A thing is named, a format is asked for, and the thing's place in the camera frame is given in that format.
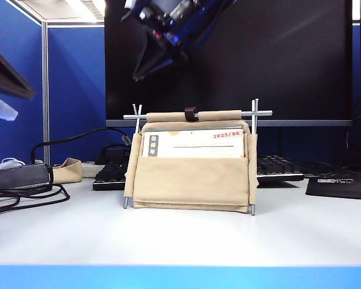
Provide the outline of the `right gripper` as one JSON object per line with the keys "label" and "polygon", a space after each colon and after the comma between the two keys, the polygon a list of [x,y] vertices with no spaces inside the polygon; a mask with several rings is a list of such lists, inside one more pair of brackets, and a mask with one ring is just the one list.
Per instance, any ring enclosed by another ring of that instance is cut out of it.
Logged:
{"label": "right gripper", "polygon": [[133,79],[139,81],[173,63],[168,43],[175,49],[200,45],[211,34],[228,1],[179,1],[165,11],[157,1],[126,1],[122,21],[136,18],[145,25],[146,44]]}

